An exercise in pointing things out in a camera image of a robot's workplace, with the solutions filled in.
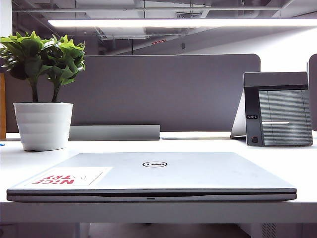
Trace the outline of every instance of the white flower pot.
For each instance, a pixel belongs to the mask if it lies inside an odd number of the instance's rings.
[[[24,150],[66,147],[72,103],[13,103]]]

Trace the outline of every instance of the black heater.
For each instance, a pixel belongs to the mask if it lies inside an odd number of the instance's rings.
[[[306,72],[244,73],[244,92],[231,138],[249,146],[313,144]]]

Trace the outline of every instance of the wooden panel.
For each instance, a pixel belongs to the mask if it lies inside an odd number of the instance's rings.
[[[5,139],[5,86],[4,74],[0,73],[0,139]]]

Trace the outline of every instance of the white wall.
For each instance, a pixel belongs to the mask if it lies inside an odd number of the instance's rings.
[[[306,71],[317,54],[317,28],[298,29],[187,52],[186,54],[247,54],[261,58],[261,71]]]
[[[0,0],[0,36],[12,34],[11,0]]]

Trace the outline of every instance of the gray partition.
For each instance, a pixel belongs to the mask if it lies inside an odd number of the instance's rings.
[[[317,130],[317,54],[309,60],[309,90],[313,130]]]
[[[159,124],[161,131],[230,131],[243,73],[260,71],[257,55],[93,56],[60,90],[74,103],[72,125]],[[39,98],[52,86],[39,80]],[[7,131],[16,132],[13,102],[31,100],[26,82],[6,81]]]

